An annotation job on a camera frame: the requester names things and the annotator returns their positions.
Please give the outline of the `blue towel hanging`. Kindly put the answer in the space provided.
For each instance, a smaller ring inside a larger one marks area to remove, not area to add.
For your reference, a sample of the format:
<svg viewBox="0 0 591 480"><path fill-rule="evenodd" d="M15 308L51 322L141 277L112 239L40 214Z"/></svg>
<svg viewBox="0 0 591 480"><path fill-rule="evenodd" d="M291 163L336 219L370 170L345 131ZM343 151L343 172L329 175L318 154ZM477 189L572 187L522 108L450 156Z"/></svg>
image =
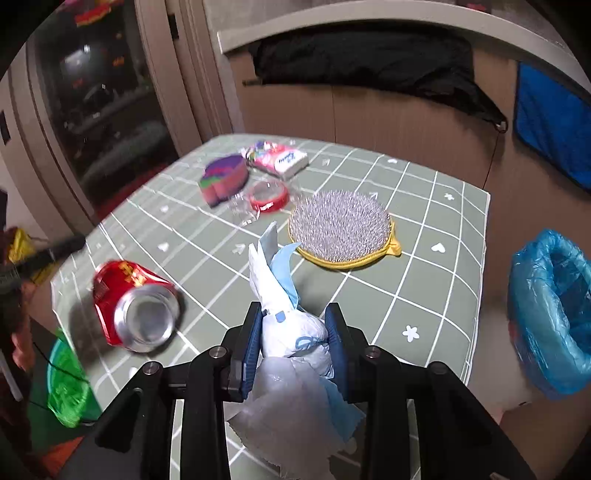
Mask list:
<svg viewBox="0 0 591 480"><path fill-rule="evenodd" d="M518 66L514 132L582 189L590 189L590 103L542 71Z"/></svg>

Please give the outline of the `green plastic bag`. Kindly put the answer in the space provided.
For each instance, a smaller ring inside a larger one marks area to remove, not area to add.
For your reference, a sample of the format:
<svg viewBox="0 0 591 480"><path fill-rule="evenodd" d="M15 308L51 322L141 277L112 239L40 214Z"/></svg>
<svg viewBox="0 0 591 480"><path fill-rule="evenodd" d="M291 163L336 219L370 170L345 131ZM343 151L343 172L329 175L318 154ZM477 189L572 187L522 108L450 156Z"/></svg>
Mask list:
<svg viewBox="0 0 591 480"><path fill-rule="evenodd" d="M47 406L63 426L75 428L86 410L90 387L61 330L46 362Z"/></svg>

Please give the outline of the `crushed red soda can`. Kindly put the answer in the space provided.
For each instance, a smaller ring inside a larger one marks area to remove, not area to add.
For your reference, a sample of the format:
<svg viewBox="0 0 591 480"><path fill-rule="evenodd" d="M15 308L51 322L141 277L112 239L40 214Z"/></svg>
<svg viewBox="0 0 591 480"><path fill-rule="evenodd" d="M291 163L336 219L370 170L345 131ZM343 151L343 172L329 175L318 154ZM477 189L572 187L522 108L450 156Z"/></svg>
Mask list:
<svg viewBox="0 0 591 480"><path fill-rule="evenodd" d="M166 344L180 316L174 286L129 260L98 268L92 300L106 343L138 354Z"/></svg>

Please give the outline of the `pink tissue pack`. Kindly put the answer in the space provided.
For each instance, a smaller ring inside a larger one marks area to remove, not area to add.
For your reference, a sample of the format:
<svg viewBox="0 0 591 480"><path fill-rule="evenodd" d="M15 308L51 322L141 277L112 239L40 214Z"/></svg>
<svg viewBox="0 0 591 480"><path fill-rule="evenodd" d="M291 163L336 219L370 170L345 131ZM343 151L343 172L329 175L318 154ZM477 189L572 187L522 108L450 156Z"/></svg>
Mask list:
<svg viewBox="0 0 591 480"><path fill-rule="evenodd" d="M290 180L308 166L308 154L276 142L259 141L239 150L250 167L283 181Z"/></svg>

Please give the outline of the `white plastic wrapper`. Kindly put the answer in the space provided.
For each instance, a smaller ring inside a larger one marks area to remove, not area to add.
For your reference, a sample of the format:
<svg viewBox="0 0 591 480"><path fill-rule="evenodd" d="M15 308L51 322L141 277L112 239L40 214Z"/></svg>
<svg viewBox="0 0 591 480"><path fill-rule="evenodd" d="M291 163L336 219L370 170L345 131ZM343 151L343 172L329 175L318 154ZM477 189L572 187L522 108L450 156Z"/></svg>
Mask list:
<svg viewBox="0 0 591 480"><path fill-rule="evenodd" d="M353 446L365 415L342 398L324 321L301 309L290 274L297 244L280 246L270 223L249 245L249 285L262 304L252 389L225 418L250 452L283 479L330 479L329 459Z"/></svg>

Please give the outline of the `black cloth on counter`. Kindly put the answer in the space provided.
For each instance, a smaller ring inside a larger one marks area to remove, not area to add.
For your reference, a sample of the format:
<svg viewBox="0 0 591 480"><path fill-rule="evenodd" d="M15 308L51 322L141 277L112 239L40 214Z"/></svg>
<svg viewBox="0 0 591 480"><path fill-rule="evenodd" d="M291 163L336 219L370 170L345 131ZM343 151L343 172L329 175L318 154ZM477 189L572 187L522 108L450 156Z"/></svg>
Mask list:
<svg viewBox="0 0 591 480"><path fill-rule="evenodd" d="M470 42L424 31L301 29L249 45L252 85L331 85L414 96L452 107L504 134L509 121L477 84Z"/></svg>

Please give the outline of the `blue trash bag bin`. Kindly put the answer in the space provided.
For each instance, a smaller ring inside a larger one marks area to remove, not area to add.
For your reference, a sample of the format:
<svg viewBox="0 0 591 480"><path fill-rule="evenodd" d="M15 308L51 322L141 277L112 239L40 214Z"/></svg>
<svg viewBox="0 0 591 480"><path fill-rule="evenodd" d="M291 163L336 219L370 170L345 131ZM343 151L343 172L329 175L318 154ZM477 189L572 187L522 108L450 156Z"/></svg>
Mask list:
<svg viewBox="0 0 591 480"><path fill-rule="evenodd" d="M510 336L529 381L551 399L590 383L590 260L544 230L513 255Z"/></svg>

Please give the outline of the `green grid tablecloth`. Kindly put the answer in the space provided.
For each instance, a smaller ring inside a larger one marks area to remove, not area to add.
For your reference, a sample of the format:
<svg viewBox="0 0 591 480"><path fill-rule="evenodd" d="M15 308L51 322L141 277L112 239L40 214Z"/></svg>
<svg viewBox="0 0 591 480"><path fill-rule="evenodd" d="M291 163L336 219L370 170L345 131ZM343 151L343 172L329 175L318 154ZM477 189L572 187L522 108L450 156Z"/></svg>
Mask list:
<svg viewBox="0 0 591 480"><path fill-rule="evenodd" d="M171 281L185 310L155 358L185 363L218 345L245 320L252 303L247 249L270 223L287 244L287 210L245 224L228 206L208 207L198 187L205 166L256 143L252 135L223 135L177 160L124 200L89 234L83 251L51 281L52 308L106 407L145 362L109 346L92 302L95 271L113 259L135 262ZM301 306L315 316L338 303L349 325L399 360L446 363L463 381L471 376L485 266L491 197L441 168L315 140L291 143L308 156L297 174L301 194L348 190L377 200L394 219L403 252L353 272L290 260Z"/></svg>

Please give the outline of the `red-lidded clear plastic cup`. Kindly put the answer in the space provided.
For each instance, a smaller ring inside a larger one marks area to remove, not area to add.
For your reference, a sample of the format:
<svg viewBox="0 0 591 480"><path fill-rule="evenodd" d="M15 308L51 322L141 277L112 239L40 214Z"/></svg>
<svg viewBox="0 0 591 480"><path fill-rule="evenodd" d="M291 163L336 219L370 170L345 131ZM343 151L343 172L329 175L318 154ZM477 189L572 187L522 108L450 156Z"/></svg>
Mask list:
<svg viewBox="0 0 591 480"><path fill-rule="evenodd" d="M296 181L271 178L256 181L232 196L229 210L233 219L245 226L270 214L290 209L303 198L304 192Z"/></svg>

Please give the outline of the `round yellow scouring pad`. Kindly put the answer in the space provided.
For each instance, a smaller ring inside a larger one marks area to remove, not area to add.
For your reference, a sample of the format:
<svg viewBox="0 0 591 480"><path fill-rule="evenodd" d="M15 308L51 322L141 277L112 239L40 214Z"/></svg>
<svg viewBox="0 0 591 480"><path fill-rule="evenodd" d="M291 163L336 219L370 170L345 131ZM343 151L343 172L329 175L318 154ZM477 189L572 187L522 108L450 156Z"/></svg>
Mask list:
<svg viewBox="0 0 591 480"><path fill-rule="evenodd" d="M328 270L356 270L403 252L386 209L353 191L304 198L290 215L287 233L301 256Z"/></svg>

